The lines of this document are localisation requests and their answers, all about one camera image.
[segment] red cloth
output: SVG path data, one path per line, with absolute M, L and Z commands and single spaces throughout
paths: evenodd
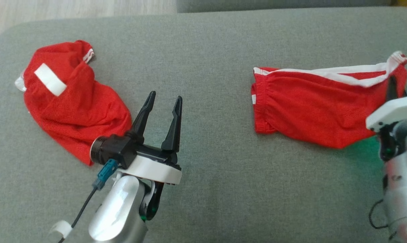
M 386 63 L 317 70 L 254 68 L 251 86 L 255 130 L 276 131 L 307 142 L 344 148 L 373 136 L 365 119 L 386 97 L 388 76 L 404 92 L 407 58 L 395 52 Z
M 131 115 L 109 86 L 94 80 L 92 46 L 78 40 L 38 49 L 23 73 L 24 100 L 38 125 L 87 165 L 99 136 L 123 135 Z

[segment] black cable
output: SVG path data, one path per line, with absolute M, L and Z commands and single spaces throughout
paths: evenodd
M 77 214 L 74 222 L 71 225 L 71 228 L 74 228 L 77 224 L 77 221 L 79 221 L 80 216 L 82 215 L 83 211 L 85 210 L 86 206 L 88 205 L 89 200 L 91 200 L 91 197 L 94 195 L 94 193 L 97 192 L 97 187 L 94 186 L 94 188 L 92 189 L 92 192 L 89 194 L 89 196 L 86 198 L 85 203 L 83 204 L 82 208 L 80 208 L 79 213 Z M 65 238 L 61 238 L 60 241 L 58 241 L 58 243 L 62 243 L 64 242 Z
M 393 233 L 389 236 L 389 240 L 392 240 L 396 235 L 397 235 L 397 232 L 393 232 Z
M 374 203 L 374 205 L 373 205 L 373 206 L 371 207 L 371 209 L 370 209 L 370 212 L 368 213 L 368 221 L 370 221 L 371 226 L 372 226 L 373 228 L 377 229 L 377 230 L 383 229 L 383 228 L 387 228 L 387 227 L 388 227 L 387 224 L 386 224 L 386 225 L 383 225 L 383 226 L 376 226 L 376 225 L 374 225 L 373 219 L 371 218 L 371 216 L 373 215 L 374 208 L 375 208 L 377 205 L 379 205 L 380 203 L 382 203 L 382 202 L 383 202 L 383 199 L 378 200 L 376 203 Z

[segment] wooden floor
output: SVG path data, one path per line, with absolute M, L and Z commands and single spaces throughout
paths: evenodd
M 176 0 L 0 0 L 0 34 L 36 20 L 176 12 Z

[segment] gray couch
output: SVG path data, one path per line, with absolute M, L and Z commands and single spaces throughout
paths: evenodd
M 216 12 L 280 8 L 389 6 L 394 0 L 177 0 L 178 12 Z
M 333 150 L 258 135 L 254 66 L 315 69 L 407 55 L 407 8 L 277 9 L 61 20 L 15 26 L 0 36 L 0 243 L 47 242 L 73 221 L 100 170 L 83 165 L 28 114 L 14 80 L 34 51 L 87 40 L 96 79 L 135 117 L 151 90 L 145 132 L 159 145 L 182 95 L 180 185 L 166 186 L 145 242 L 381 243 L 368 225 L 382 197 L 374 138 Z M 89 242 L 88 224 L 109 191 L 97 192 L 65 242 Z M 385 223 L 381 210 L 376 223 Z

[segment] robotic arm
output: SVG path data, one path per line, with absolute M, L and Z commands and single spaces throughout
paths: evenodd
M 180 145 L 182 98 L 177 98 L 174 119 L 161 148 L 143 144 L 154 100 L 152 91 L 133 128 L 124 136 L 99 137 L 91 146 L 93 162 L 114 163 L 118 167 L 115 183 L 89 225 L 89 234 L 97 243 L 143 242 L 148 231 L 145 222 L 155 216 L 164 184 L 180 183 L 182 173 L 176 153 Z
M 398 98 L 395 82 L 392 77 L 387 102 L 367 118 L 366 124 L 378 134 L 385 169 L 384 197 L 379 202 L 388 224 L 374 227 L 388 227 L 390 243 L 407 243 L 407 97 Z

